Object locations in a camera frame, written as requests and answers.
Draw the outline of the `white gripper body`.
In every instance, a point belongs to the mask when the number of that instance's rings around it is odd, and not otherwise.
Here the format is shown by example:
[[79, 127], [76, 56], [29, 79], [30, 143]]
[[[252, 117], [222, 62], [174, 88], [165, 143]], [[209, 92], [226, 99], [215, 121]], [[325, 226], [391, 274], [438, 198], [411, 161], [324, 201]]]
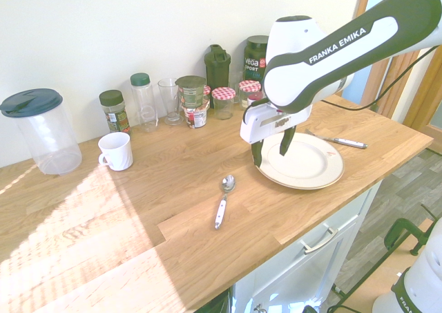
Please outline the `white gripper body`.
[[249, 144], [259, 142], [305, 122], [312, 105], [297, 113], [277, 109], [267, 98], [252, 102], [243, 113], [240, 137]]

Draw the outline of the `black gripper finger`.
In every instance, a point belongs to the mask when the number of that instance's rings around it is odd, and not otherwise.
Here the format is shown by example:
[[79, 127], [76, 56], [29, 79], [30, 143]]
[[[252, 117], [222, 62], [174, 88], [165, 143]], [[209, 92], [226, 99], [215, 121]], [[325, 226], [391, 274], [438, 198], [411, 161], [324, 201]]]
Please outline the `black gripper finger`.
[[287, 153], [291, 141], [293, 140], [294, 134], [296, 132], [296, 126], [290, 127], [284, 131], [283, 138], [280, 143], [280, 155], [285, 156]]
[[262, 147], [263, 147], [264, 140], [260, 140], [258, 142], [255, 142], [251, 145], [251, 152], [253, 156], [253, 163], [260, 168], [260, 165], [262, 164]]

